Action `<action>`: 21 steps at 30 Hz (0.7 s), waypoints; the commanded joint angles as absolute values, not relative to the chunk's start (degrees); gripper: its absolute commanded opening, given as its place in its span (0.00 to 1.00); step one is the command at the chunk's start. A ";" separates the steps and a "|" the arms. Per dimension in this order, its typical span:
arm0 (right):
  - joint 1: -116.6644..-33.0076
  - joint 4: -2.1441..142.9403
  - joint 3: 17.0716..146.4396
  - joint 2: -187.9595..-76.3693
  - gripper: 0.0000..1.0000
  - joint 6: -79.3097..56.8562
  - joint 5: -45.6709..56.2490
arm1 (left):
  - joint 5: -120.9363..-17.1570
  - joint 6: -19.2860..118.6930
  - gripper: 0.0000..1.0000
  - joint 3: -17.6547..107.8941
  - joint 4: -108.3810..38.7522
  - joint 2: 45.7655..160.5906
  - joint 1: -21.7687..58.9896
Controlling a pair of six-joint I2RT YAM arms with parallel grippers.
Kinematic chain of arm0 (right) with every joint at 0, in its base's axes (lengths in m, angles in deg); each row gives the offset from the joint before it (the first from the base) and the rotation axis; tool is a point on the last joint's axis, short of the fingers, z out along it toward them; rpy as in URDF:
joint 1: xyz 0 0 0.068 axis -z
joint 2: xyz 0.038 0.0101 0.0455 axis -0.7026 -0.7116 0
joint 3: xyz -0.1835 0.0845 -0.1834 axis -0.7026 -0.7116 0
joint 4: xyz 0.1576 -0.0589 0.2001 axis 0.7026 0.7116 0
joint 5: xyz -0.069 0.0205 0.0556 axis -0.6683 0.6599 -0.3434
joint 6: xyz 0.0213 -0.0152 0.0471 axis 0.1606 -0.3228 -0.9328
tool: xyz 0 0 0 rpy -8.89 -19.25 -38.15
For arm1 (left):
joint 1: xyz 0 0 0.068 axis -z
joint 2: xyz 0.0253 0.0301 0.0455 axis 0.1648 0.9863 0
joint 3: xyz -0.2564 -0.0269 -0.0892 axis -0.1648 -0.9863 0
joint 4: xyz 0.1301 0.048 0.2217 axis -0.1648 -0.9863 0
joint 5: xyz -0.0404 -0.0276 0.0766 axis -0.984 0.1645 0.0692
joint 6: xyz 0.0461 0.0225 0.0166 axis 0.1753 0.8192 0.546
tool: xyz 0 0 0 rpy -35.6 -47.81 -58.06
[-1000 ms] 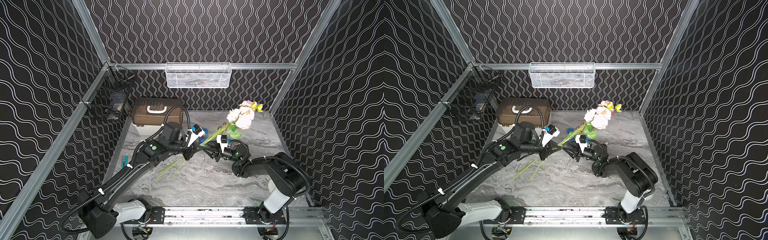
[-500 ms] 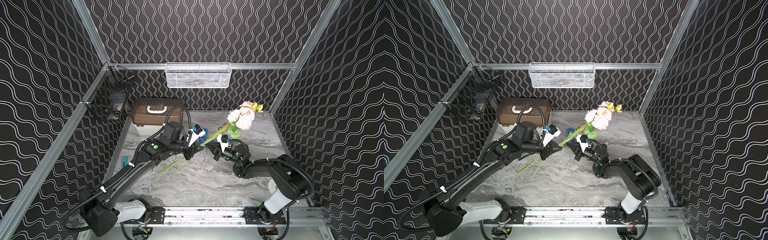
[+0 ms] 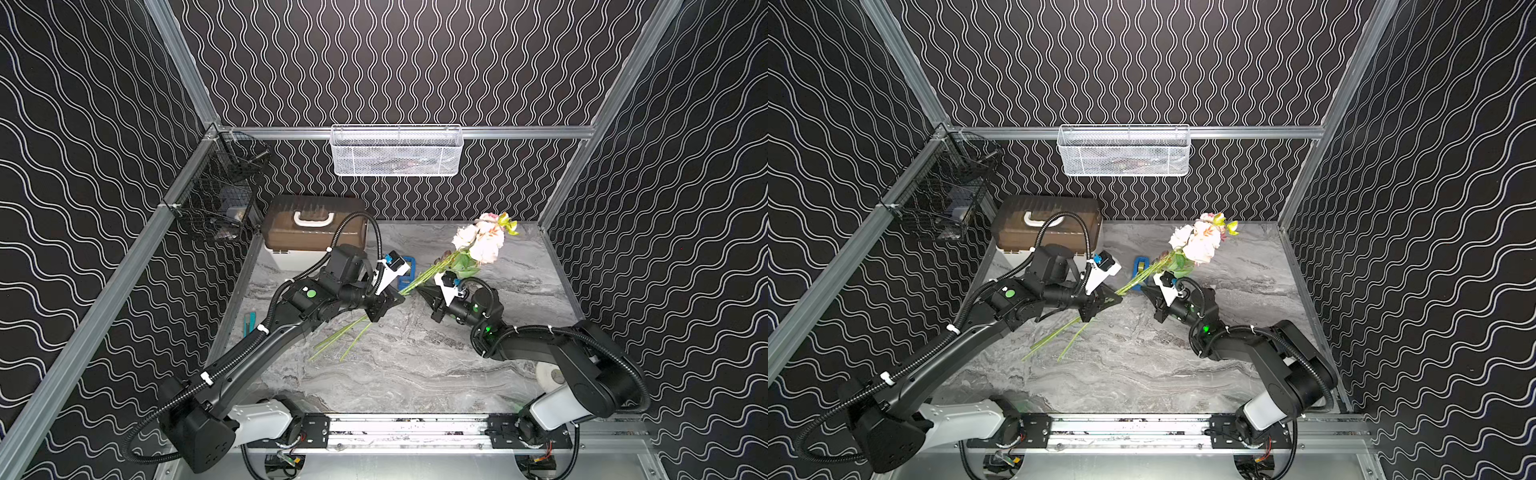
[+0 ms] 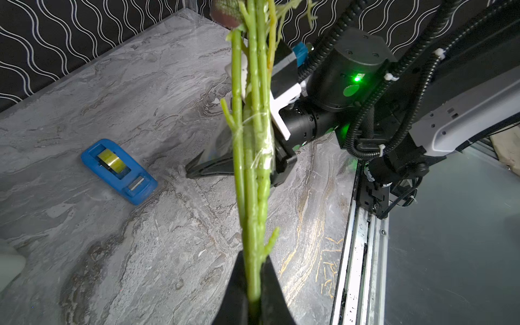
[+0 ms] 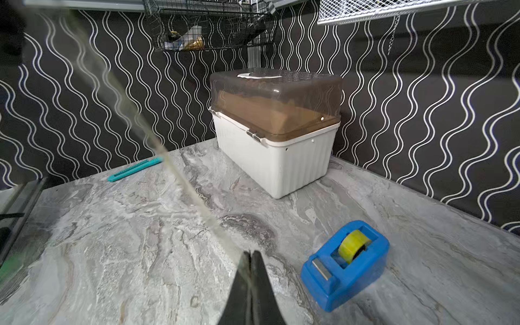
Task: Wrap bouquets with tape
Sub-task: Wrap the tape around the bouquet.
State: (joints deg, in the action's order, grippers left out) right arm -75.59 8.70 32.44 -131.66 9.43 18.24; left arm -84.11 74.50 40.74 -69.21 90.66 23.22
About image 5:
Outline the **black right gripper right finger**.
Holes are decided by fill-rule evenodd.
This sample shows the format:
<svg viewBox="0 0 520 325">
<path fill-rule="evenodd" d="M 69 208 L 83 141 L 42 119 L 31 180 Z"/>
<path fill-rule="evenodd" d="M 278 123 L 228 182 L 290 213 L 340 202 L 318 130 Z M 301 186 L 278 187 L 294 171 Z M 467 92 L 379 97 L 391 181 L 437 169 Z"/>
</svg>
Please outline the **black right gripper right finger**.
<svg viewBox="0 0 520 325">
<path fill-rule="evenodd" d="M 251 257 L 251 280 L 253 324 L 286 324 L 259 251 L 254 251 Z"/>
</svg>

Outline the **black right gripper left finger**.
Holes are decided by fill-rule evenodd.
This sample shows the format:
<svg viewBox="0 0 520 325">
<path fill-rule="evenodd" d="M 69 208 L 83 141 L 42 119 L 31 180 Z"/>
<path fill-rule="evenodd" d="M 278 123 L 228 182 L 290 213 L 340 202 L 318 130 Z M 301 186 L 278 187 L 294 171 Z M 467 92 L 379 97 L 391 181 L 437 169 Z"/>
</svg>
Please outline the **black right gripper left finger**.
<svg viewBox="0 0 520 325">
<path fill-rule="evenodd" d="M 244 251 L 240 256 L 238 268 L 228 295 L 226 306 L 218 325 L 252 324 L 252 293 L 251 293 L 251 255 Z"/>
</svg>

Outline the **blue tape dispenser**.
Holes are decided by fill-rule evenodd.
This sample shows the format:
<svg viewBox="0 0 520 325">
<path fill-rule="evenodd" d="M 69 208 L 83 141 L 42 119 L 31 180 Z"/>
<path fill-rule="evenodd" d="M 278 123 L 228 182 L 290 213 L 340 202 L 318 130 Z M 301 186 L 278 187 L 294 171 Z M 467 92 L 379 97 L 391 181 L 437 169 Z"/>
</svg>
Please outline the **blue tape dispenser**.
<svg viewBox="0 0 520 325">
<path fill-rule="evenodd" d="M 349 222 L 303 264 L 301 279 L 331 312 L 381 277 L 390 243 L 363 221 Z"/>
</svg>

